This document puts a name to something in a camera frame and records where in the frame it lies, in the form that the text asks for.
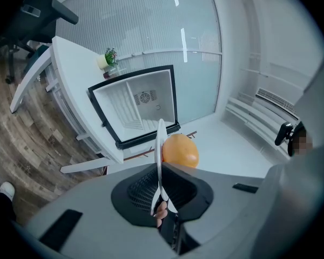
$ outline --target office chair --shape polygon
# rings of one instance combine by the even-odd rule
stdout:
[[[13,17],[10,25],[0,38],[0,47],[9,47],[9,74],[5,81],[14,81],[13,55],[19,49],[29,52],[32,57],[35,50],[27,45],[29,40],[51,43],[55,36],[56,20],[62,18],[71,24],[78,23],[78,16],[57,0],[24,0],[21,8]]]

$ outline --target potted plant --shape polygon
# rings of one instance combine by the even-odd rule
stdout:
[[[97,64],[100,69],[106,69],[108,66],[115,66],[118,64],[117,62],[117,53],[114,48],[107,48],[105,54],[101,54],[97,58]]]

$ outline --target green plant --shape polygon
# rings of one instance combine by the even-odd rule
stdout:
[[[114,48],[112,48],[112,49],[107,48],[106,53],[104,54],[104,56],[106,58],[106,61],[107,61],[108,65],[115,66],[115,65],[118,64],[117,59],[116,59],[117,53],[114,50]]]

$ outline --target human hand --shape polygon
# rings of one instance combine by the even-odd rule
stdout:
[[[167,203],[165,201],[161,202],[160,206],[157,208],[157,213],[155,214],[155,218],[157,219],[157,227],[160,227],[162,224],[162,219],[167,216]]]

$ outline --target white flower pot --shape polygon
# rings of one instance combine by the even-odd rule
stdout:
[[[98,56],[96,61],[97,61],[97,65],[100,69],[103,70],[108,67],[108,63],[107,63],[107,60],[106,60],[106,57],[104,56],[104,54],[101,54],[100,56]]]

